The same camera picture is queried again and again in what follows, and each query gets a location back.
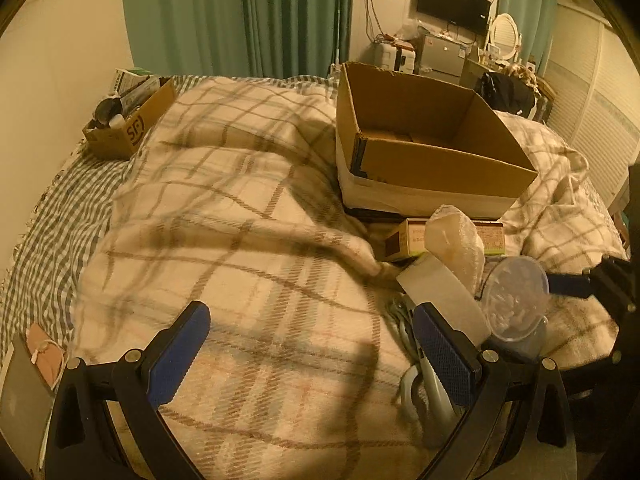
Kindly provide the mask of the white suitcase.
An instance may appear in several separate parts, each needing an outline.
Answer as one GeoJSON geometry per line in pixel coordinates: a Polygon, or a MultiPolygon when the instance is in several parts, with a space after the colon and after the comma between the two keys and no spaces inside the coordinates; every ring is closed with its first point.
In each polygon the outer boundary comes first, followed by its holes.
{"type": "Polygon", "coordinates": [[[393,44],[377,44],[374,49],[374,64],[383,70],[412,74],[416,52],[393,44]]]}

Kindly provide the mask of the green curtain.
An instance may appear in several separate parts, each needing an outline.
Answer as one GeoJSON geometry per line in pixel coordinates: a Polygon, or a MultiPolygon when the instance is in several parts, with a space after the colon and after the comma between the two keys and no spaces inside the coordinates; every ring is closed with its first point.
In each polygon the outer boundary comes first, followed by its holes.
{"type": "Polygon", "coordinates": [[[134,64],[162,75],[324,77],[352,0],[122,0],[134,64]]]}
{"type": "Polygon", "coordinates": [[[498,0],[498,11],[512,16],[522,35],[521,58],[538,70],[547,61],[558,0],[498,0]]]}

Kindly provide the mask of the wooden box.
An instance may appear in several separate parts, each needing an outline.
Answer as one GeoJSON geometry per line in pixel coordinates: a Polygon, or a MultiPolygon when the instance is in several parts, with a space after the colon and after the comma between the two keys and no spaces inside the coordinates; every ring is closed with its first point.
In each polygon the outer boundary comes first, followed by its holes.
{"type": "MultiPolygon", "coordinates": [[[[424,252],[425,223],[425,218],[408,218],[399,223],[384,240],[383,259],[394,262],[420,256],[424,252]]],[[[472,223],[484,244],[486,256],[503,256],[506,253],[506,239],[501,222],[473,220],[472,223]]]]}

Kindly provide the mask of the white louvered wardrobe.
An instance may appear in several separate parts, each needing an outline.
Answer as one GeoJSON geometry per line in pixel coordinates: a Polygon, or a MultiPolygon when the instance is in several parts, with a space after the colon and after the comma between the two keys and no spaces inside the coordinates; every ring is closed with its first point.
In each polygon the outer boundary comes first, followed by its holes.
{"type": "Polygon", "coordinates": [[[550,128],[588,160],[605,205],[620,206],[639,157],[639,72],[623,41],[603,18],[560,4],[544,80],[550,128]]]}

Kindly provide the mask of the clear cotton swab jar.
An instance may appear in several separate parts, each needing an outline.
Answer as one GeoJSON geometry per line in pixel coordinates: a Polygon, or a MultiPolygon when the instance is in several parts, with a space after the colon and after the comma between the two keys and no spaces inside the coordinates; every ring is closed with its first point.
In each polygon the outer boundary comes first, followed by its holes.
{"type": "Polygon", "coordinates": [[[542,266],[526,256],[496,263],[480,291],[482,309],[491,333],[499,340],[517,342],[532,334],[550,304],[549,281],[542,266]]]}

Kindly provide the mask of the large open cardboard box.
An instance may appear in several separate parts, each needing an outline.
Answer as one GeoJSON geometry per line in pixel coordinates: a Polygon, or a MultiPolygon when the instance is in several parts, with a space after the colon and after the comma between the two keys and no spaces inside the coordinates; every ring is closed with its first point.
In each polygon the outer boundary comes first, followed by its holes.
{"type": "Polygon", "coordinates": [[[356,62],[341,70],[335,147],[349,209],[427,218],[451,205],[497,220],[537,177],[474,91],[356,62]]]}

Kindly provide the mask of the black wall television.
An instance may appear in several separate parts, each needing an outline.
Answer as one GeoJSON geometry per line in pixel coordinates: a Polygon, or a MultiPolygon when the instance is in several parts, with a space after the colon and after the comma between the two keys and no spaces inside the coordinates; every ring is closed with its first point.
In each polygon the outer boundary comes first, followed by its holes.
{"type": "Polygon", "coordinates": [[[477,36],[485,36],[488,31],[489,0],[416,0],[416,10],[477,36]]]}

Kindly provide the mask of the small SF cardboard box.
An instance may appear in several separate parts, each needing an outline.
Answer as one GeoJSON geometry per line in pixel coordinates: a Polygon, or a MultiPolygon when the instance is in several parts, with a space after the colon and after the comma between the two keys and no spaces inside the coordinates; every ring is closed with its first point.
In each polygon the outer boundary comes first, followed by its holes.
{"type": "Polygon", "coordinates": [[[130,159],[174,101],[170,77],[137,67],[118,68],[82,129],[89,150],[104,160],[130,159]]]}

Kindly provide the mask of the grey mini fridge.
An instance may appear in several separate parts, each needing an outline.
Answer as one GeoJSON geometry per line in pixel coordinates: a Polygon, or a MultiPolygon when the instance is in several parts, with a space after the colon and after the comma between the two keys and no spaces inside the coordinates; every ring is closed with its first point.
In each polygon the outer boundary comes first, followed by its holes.
{"type": "Polygon", "coordinates": [[[416,73],[458,84],[466,58],[466,47],[448,39],[425,35],[416,49],[416,73]]]}

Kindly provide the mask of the white cloth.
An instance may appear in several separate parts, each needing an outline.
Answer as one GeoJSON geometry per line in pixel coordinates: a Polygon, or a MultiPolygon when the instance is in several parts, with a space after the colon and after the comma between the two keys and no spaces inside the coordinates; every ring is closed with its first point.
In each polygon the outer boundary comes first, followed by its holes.
{"type": "Polygon", "coordinates": [[[475,224],[463,211],[440,206],[425,222],[424,247],[475,295],[484,271],[485,248],[475,224]]]}

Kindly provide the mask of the oval white vanity mirror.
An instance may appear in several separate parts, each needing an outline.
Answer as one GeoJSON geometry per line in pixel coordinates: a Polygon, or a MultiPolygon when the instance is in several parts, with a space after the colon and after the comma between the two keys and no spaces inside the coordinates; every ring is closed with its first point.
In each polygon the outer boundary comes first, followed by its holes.
{"type": "Polygon", "coordinates": [[[522,46],[518,24],[509,13],[500,13],[489,27],[486,50],[496,60],[513,61],[522,46]]]}

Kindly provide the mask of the green curtain left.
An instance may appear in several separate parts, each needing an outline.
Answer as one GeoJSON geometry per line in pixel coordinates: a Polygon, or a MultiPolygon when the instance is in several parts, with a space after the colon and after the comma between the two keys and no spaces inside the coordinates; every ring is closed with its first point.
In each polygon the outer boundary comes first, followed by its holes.
{"type": "Polygon", "coordinates": [[[122,0],[134,64],[162,75],[324,77],[352,0],[122,0]]]}

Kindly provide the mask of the green curtain right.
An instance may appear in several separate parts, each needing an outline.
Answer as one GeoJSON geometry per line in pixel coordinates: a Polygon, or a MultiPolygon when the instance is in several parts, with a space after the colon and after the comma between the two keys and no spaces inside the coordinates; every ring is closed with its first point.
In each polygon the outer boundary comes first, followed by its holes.
{"type": "Polygon", "coordinates": [[[498,0],[498,11],[512,16],[522,35],[521,58],[538,70],[547,61],[558,0],[498,0]]]}

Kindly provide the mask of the beige plaid blanket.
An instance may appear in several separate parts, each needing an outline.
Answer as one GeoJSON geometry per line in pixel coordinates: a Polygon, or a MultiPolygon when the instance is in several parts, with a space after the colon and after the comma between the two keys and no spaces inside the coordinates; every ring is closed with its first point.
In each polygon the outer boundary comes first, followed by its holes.
{"type": "Polygon", "coordinates": [[[210,331],[163,418],[209,479],[413,479],[397,271],[344,209],[322,79],[181,76],[81,274],[74,351],[142,348],[193,300],[210,331]]]}

